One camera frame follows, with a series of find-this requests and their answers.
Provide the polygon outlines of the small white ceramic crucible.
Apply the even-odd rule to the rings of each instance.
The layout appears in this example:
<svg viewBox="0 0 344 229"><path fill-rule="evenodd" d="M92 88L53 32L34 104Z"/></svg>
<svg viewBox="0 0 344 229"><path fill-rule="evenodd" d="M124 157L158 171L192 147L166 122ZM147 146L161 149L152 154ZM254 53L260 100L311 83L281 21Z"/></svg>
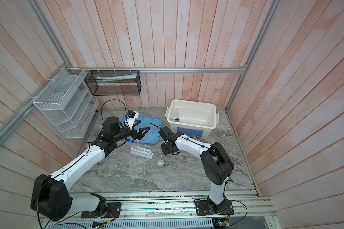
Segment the small white ceramic crucible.
<svg viewBox="0 0 344 229"><path fill-rule="evenodd" d="M164 161L162 159L157 160L156 165L158 167L162 167L164 165Z"/></svg>

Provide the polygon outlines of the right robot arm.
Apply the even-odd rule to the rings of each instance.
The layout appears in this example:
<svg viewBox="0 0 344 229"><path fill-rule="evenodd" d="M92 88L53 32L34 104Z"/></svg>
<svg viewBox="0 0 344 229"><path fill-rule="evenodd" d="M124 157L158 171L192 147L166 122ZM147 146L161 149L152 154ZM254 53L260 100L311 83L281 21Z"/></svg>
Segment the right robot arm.
<svg viewBox="0 0 344 229"><path fill-rule="evenodd" d="M203 164L206 176L211 182L211 189L207 201L210 206L219 209L225 202L225 182L234 169L234 164L223 146L203 143L192 139L182 132L174 133L168 127L159 130L164 143L161 144L163 154L176 155L185 151L199 159Z"/></svg>

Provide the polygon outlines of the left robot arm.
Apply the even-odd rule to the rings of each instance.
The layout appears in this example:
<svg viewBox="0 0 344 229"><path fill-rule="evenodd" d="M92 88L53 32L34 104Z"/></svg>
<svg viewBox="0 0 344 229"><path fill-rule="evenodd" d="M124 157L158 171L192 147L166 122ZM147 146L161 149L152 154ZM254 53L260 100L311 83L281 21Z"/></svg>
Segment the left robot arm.
<svg viewBox="0 0 344 229"><path fill-rule="evenodd" d="M129 110L124 123L115 116L103 121L101 132L81 155L58 171L50 175L42 174L35 180L30 208L52 221L76 212L89 212L96 218L104 217L108 206L103 196L96 193L70 195L69 190L91 167L124 145L128 137L143 139L150 128L136 130L135 127L140 123L138 117L138 112Z"/></svg>

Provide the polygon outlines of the white test tube rack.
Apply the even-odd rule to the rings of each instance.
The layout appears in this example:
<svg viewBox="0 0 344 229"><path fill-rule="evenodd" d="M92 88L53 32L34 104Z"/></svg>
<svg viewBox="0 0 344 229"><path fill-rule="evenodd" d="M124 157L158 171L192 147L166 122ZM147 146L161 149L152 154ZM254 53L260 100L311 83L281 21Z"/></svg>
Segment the white test tube rack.
<svg viewBox="0 0 344 229"><path fill-rule="evenodd" d="M147 159L152 159L153 157L153 152L150 149L142 147L131 147L131 154L141 156Z"/></svg>

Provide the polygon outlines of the white plastic storage bin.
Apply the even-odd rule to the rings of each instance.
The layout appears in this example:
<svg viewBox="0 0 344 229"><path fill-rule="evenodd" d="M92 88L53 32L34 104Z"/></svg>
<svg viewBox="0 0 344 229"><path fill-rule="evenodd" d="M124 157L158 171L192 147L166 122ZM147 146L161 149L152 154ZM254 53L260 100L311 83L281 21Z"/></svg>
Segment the white plastic storage bin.
<svg viewBox="0 0 344 229"><path fill-rule="evenodd" d="M180 122L174 121L176 112ZM177 99L166 109L165 117L173 132L199 139L207 139L220 122L215 105Z"/></svg>

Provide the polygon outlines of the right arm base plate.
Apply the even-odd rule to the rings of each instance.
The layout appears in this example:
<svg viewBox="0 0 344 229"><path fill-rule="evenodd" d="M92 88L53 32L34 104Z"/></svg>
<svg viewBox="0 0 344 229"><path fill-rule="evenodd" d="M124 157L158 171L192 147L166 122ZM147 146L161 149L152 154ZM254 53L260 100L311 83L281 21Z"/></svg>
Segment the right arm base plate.
<svg viewBox="0 0 344 229"><path fill-rule="evenodd" d="M222 203L216 205L211 200L200 200L195 199L194 204L196 207L196 214L198 216L208 216L208 215L234 215L234 209L232 201L223 200Z"/></svg>

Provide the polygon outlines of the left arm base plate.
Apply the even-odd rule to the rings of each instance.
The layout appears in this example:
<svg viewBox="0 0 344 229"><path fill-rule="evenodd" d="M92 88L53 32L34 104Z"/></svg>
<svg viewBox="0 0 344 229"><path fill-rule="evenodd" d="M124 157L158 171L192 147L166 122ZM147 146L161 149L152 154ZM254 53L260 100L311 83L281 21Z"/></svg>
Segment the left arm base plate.
<svg viewBox="0 0 344 229"><path fill-rule="evenodd" d="M81 214L82 219L95 219L95 218L119 218L121 210L121 202L105 202L105 206L95 211L83 211Z"/></svg>

